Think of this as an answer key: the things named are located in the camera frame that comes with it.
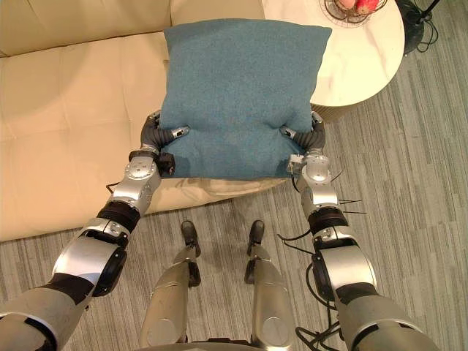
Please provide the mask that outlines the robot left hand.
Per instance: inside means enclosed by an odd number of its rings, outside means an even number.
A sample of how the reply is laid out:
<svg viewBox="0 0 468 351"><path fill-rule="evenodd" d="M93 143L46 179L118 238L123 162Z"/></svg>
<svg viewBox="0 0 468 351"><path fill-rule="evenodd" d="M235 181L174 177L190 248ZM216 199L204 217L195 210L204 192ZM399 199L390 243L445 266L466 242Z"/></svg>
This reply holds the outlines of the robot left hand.
<svg viewBox="0 0 468 351"><path fill-rule="evenodd" d="M189 134L190 127L176 127L164 129L160 126L161 111L151 113L143 125L140 133L141 148L159 154L160 151L176 139Z"/></svg>

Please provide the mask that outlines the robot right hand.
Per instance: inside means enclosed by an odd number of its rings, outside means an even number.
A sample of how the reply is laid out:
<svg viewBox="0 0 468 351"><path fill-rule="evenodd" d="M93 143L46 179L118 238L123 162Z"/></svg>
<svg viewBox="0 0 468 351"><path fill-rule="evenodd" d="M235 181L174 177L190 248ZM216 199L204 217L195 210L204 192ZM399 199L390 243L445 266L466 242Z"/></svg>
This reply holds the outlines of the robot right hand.
<svg viewBox="0 0 468 351"><path fill-rule="evenodd" d="M294 141L304 151L323 149L325 146L325 127L322 117L312 111L312 129L310 132L297 132L285 125L279 128L280 133Z"/></svg>

